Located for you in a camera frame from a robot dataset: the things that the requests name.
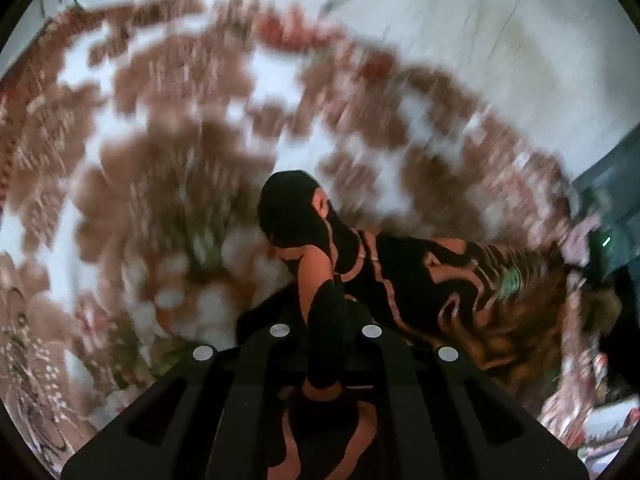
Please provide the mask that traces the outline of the black hoodie with orange lettering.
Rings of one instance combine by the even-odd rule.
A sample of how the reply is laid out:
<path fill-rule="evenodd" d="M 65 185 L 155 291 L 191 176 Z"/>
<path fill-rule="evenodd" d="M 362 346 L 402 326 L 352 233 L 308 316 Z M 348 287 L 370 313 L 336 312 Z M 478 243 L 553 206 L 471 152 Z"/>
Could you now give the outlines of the black hoodie with orange lettering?
<path fill-rule="evenodd" d="M 358 230 L 300 170 L 268 178 L 257 217 L 294 281 L 243 314 L 236 336 L 242 346 L 277 323 L 300 329 L 300 376 L 283 398 L 295 479 L 356 479 L 378 433 L 372 389 L 350 370 L 354 323 L 461 351 L 519 406 L 518 393 L 558 352 L 568 274 L 559 249 Z"/>

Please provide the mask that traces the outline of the floral brown red blanket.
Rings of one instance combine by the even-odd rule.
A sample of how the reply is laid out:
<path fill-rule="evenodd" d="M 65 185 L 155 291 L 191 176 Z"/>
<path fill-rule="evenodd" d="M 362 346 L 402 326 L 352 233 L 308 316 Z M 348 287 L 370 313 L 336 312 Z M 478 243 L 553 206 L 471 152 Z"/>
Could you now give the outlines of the floral brown red blanket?
<path fill-rule="evenodd" d="M 280 171 L 345 224 L 559 249 L 558 352 L 518 393 L 578 444 L 594 403 L 582 291 L 601 220 L 560 162 L 434 66 L 298 6 L 144 0 L 51 18 L 1 79 L 1 401 L 47 477 L 197 344 L 293 275 L 260 229 Z"/>

